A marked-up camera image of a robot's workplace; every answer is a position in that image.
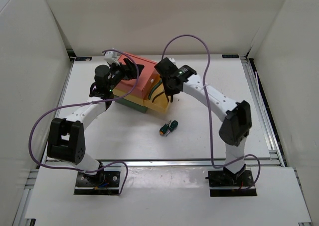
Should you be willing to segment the green handled cutters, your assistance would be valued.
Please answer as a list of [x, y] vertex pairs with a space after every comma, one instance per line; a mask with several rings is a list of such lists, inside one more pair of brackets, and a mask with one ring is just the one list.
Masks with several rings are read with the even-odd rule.
[[159, 96], [157, 99], [155, 99], [155, 104], [169, 104], [173, 101], [173, 98], [169, 95], [167, 95], [165, 92], [161, 96]]

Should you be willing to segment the green handled pliers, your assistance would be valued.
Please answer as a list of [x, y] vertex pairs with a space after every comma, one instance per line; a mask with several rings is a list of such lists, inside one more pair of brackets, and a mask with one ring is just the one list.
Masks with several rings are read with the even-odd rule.
[[150, 91], [150, 93], [148, 94], [148, 100], [152, 100], [152, 103], [154, 103], [155, 99], [157, 99], [159, 96], [161, 96], [162, 94], [164, 94], [164, 90], [157, 94], [156, 96], [154, 96], [152, 98], [153, 93], [162, 85], [162, 81], [160, 80]]

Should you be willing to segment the yellow drawer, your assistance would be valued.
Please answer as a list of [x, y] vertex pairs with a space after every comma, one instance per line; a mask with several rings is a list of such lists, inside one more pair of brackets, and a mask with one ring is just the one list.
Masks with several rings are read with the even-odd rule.
[[159, 113], [165, 114], [170, 107], [170, 97], [166, 98], [165, 93], [156, 97], [160, 93], [164, 92], [163, 84], [161, 83], [157, 88], [156, 85], [161, 81], [159, 75], [157, 75], [151, 84], [150, 89], [147, 91], [146, 96], [144, 97], [144, 106], [150, 110], [157, 111]]

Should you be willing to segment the red drawer box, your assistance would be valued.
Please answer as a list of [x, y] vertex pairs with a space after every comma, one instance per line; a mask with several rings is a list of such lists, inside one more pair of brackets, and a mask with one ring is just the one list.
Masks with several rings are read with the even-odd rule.
[[[126, 53], [134, 62], [138, 65], [143, 65], [144, 68], [141, 71], [138, 83], [134, 90], [132, 91], [131, 95], [134, 95], [138, 98], [144, 99], [147, 95], [148, 91], [151, 88], [151, 80], [155, 83], [156, 79], [158, 79], [158, 73], [155, 70], [155, 65], [157, 64], [155, 61], [143, 58], [141, 56], [136, 56], [133, 54]], [[128, 93], [132, 87], [134, 86], [136, 80], [122, 80], [113, 90], [113, 93], [119, 93], [120, 95]]]

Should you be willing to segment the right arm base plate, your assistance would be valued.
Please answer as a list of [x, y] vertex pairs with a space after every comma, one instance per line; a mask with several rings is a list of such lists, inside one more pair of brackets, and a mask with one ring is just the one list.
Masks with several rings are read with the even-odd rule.
[[238, 179], [233, 180], [223, 171], [208, 171], [211, 197], [256, 197], [257, 192], [251, 170], [245, 170]]

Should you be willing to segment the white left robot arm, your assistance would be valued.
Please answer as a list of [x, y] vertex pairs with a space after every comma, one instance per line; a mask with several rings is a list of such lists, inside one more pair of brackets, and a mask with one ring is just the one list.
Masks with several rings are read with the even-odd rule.
[[137, 79], [144, 69], [144, 65], [134, 65], [128, 58], [124, 62], [97, 66], [88, 104], [80, 106], [65, 118], [54, 118], [50, 125], [48, 157], [80, 169], [94, 186], [103, 184], [105, 174], [99, 170], [101, 163], [86, 153], [85, 130], [110, 107], [114, 98], [113, 89], [122, 80]]

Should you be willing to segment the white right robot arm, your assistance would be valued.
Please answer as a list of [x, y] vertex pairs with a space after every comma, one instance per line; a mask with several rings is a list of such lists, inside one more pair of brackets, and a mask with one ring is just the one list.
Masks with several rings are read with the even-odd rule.
[[204, 79], [190, 66], [178, 68], [169, 58], [162, 59], [154, 66], [159, 74], [164, 92], [174, 96], [181, 92], [194, 97], [221, 121], [219, 137], [225, 143], [225, 164], [222, 166], [224, 181], [230, 186], [242, 180], [245, 171], [244, 148], [252, 127], [250, 104], [237, 102], [204, 83]]

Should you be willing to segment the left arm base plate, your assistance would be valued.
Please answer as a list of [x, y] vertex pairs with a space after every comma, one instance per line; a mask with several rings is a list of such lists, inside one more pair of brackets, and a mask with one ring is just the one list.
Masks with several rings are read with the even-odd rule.
[[106, 168], [96, 175], [78, 173], [74, 186], [75, 195], [116, 196], [120, 191], [120, 167]]

